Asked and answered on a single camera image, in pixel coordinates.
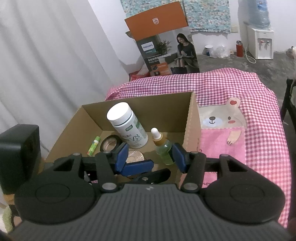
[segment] philips logo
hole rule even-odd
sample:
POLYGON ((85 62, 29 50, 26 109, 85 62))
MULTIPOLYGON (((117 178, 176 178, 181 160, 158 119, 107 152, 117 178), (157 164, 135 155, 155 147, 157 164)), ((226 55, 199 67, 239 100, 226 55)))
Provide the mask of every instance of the philips logo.
POLYGON ((146 43, 146 44, 142 44, 142 49, 144 51, 147 51, 147 50, 150 50, 150 49, 154 49, 154 44, 153 42, 149 42, 149 43, 146 43))

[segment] power cord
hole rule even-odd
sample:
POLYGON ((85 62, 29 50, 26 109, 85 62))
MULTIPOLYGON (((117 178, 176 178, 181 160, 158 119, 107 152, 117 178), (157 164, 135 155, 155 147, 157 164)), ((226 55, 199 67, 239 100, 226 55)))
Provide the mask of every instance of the power cord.
POLYGON ((255 63, 257 62, 256 59, 254 59, 253 57, 247 55, 247 47, 245 48, 245 56, 246 56, 247 60, 248 60, 251 64, 255 64, 255 63))

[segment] black speaker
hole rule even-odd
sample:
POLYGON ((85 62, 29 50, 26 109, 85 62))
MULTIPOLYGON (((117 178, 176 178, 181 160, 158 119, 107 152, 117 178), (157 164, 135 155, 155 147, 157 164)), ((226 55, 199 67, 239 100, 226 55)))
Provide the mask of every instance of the black speaker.
POLYGON ((18 124, 0 134, 0 185, 14 194, 38 173, 41 161, 39 126, 18 124))

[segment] glue stick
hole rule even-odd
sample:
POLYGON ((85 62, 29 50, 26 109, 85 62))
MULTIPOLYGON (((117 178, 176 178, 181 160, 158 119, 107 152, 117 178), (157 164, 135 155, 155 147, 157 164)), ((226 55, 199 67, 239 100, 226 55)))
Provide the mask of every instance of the glue stick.
POLYGON ((98 146, 98 143, 100 142, 101 138, 100 137, 96 137, 93 141, 93 144, 91 145, 91 147, 89 148, 89 151, 87 152, 88 156, 92 156, 94 151, 96 150, 96 147, 98 146))

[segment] concrete floor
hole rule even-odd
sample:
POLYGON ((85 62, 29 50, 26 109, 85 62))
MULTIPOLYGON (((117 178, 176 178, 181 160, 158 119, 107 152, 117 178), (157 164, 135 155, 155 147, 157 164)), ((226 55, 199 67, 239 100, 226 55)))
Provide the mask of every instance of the concrete floor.
POLYGON ((261 82, 275 93, 280 107, 285 95, 286 80, 293 76, 295 65, 286 53, 275 53, 274 60, 257 60, 256 64, 251 64, 245 57, 240 58, 235 54, 223 59, 198 55, 197 60, 201 72, 220 68, 236 68, 257 73, 261 82))

